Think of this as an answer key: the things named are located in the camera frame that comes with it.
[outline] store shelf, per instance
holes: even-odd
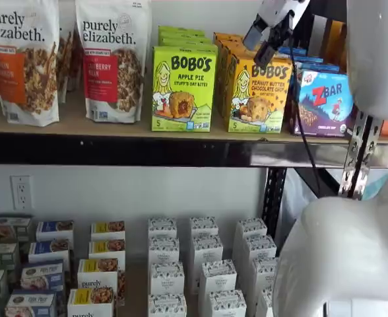
[[[47,127],[8,124],[0,107],[0,163],[122,166],[302,166],[309,160],[301,137],[228,133],[215,114],[210,133],[150,130],[150,108],[141,122],[94,123],[85,118],[81,92],[60,105],[61,121]],[[348,140],[309,137],[320,167],[343,168]]]

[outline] purely elizabeth granola bag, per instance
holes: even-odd
[[[139,121],[150,0],[76,0],[76,8],[86,116],[95,122]]]
[[[0,100],[9,123],[59,121],[57,0],[0,0]]]

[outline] electrical outlet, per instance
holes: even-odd
[[[14,198],[14,209],[31,210],[31,176],[11,176],[11,186]]]

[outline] bobo's apple pie box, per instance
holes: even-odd
[[[217,50],[155,46],[152,130],[209,132]]]

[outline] black cable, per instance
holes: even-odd
[[[320,198],[320,179],[319,179],[319,175],[317,173],[317,168],[315,167],[313,155],[310,151],[310,147],[308,146],[306,135],[304,134],[304,129],[302,127],[301,116],[300,116],[300,106],[298,105],[298,102],[296,102],[296,98],[297,98],[297,67],[295,65],[295,60],[294,60],[293,46],[294,46],[294,39],[291,37],[289,40],[289,48],[290,48],[291,62],[292,62],[292,67],[293,67],[292,71],[294,72],[294,86],[292,87],[292,102],[295,104],[294,111],[296,112],[296,117],[297,117],[297,121],[298,121],[298,126],[300,127],[302,141],[304,142],[304,147],[306,148],[308,159],[310,160],[311,166],[313,168],[313,173],[314,173],[315,181],[317,184],[317,194],[318,194],[317,198]]]

